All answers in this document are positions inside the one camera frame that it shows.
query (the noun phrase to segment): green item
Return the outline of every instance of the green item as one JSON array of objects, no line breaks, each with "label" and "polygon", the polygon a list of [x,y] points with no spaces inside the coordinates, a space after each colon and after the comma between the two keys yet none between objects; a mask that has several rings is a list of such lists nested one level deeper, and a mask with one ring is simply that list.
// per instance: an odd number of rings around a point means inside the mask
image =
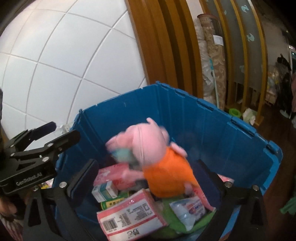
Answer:
[{"label": "green item", "polygon": [[293,197],[287,202],[287,204],[280,209],[282,214],[285,214],[289,212],[291,215],[295,215],[296,213],[296,176],[294,176],[295,179],[295,187],[293,192]]},{"label": "green item", "polygon": [[242,116],[241,112],[237,109],[229,109],[229,114],[237,118],[240,118]]},{"label": "green item", "polygon": [[129,196],[130,196],[130,193],[129,192],[121,193],[116,198],[113,198],[113,199],[111,199],[109,201],[101,202],[101,208],[102,208],[102,210],[106,210],[109,207],[112,207],[115,204],[117,204],[117,203],[123,201],[124,199],[128,198]]},{"label": "green item", "polygon": [[173,238],[180,236],[180,233],[181,234],[193,233],[193,232],[199,230],[200,228],[206,226],[211,221],[212,217],[215,214],[215,211],[209,212],[208,214],[206,214],[203,218],[201,218],[193,226],[193,228],[190,231],[186,231],[184,224],[182,224],[182,222],[178,219],[178,217],[175,215],[175,213],[173,212],[173,210],[170,207],[171,202],[181,200],[181,199],[184,199],[183,195],[162,200],[163,206],[164,206],[163,211],[162,211],[162,215],[163,215],[164,219],[167,221],[168,227],[165,227],[165,228],[162,228],[162,229],[156,231],[152,235],[153,238],[173,239]]},{"label": "green item", "polygon": [[175,230],[170,227],[164,227],[152,233],[150,236],[154,239],[175,239],[183,234],[178,234]]}]

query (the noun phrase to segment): red and white package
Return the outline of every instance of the red and white package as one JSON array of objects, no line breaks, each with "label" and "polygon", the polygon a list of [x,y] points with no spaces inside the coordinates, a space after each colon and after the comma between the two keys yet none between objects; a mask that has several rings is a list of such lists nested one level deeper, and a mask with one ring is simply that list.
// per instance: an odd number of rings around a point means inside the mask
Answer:
[{"label": "red and white package", "polygon": [[123,171],[127,169],[129,169],[128,163],[119,163],[100,169],[94,180],[94,187],[108,181],[112,181],[115,187],[120,191],[134,187],[136,185],[135,182],[126,182],[121,178]]},{"label": "red and white package", "polygon": [[[225,176],[222,176],[222,175],[219,175],[219,174],[218,174],[218,176],[221,178],[221,180],[223,182],[229,181],[229,182],[232,182],[232,184],[234,183],[234,180],[231,179],[230,177],[225,177]],[[215,210],[215,207],[212,207],[209,204],[209,202],[208,202],[208,200],[207,200],[204,192],[202,191],[201,187],[194,187],[193,188],[193,191],[200,198],[200,200],[202,201],[202,204],[204,205],[205,208],[207,208],[210,211],[214,211]]]},{"label": "red and white package", "polygon": [[151,194],[145,189],[98,212],[97,217],[109,241],[136,240],[167,226]]}]

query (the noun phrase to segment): pig plush toy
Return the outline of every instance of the pig plush toy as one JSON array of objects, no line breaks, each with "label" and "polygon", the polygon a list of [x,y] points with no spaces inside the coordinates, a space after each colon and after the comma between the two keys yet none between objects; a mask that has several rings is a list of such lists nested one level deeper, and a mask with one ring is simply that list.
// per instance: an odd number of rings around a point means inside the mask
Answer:
[{"label": "pig plush toy", "polygon": [[110,152],[130,149],[142,168],[126,170],[122,178],[131,182],[146,179],[150,191],[159,198],[191,194],[199,185],[186,151],[174,142],[169,145],[168,132],[154,120],[147,118],[147,122],[130,126],[106,143]]}]

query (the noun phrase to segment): white tiled wall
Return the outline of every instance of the white tiled wall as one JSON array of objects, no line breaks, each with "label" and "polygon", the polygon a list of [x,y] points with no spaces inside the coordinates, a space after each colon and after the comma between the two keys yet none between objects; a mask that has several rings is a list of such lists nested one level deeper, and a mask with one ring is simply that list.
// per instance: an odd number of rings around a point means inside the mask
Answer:
[{"label": "white tiled wall", "polygon": [[36,0],[0,37],[9,138],[146,85],[124,0]]}]

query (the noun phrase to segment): barcode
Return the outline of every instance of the barcode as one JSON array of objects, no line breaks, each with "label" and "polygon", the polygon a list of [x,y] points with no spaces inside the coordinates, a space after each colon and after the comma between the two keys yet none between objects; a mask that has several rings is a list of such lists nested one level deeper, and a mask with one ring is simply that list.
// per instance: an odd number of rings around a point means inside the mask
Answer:
[{"label": "barcode", "polygon": [[126,225],[131,225],[131,221],[129,220],[129,218],[128,218],[128,216],[127,216],[126,213],[124,213],[124,214],[122,215],[122,217],[123,217],[123,219],[125,220]]},{"label": "barcode", "polygon": [[114,218],[104,221],[103,226],[106,229],[106,231],[117,228],[117,224],[116,224]]}]

